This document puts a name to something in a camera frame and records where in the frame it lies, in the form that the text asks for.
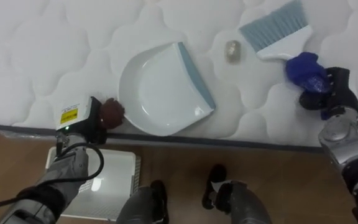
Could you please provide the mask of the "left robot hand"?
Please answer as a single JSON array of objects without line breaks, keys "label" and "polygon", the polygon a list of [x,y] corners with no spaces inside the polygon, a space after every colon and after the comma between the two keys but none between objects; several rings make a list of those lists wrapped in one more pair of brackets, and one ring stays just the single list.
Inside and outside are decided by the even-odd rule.
[{"label": "left robot hand", "polygon": [[68,144],[70,136],[79,136],[90,144],[105,144],[108,130],[123,124],[124,107],[114,98],[104,103],[94,96],[81,96],[64,102],[55,112],[57,142]]}]

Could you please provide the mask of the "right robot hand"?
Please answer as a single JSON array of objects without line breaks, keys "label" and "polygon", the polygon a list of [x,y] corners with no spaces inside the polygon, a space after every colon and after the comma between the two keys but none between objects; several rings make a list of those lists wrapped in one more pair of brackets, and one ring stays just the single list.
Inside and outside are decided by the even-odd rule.
[{"label": "right robot hand", "polygon": [[351,71],[342,67],[324,68],[318,56],[303,52],[285,63],[287,78],[303,89],[300,105],[310,111],[319,111],[327,120],[339,114],[340,108],[354,109],[358,115],[358,98],[350,88]]}]

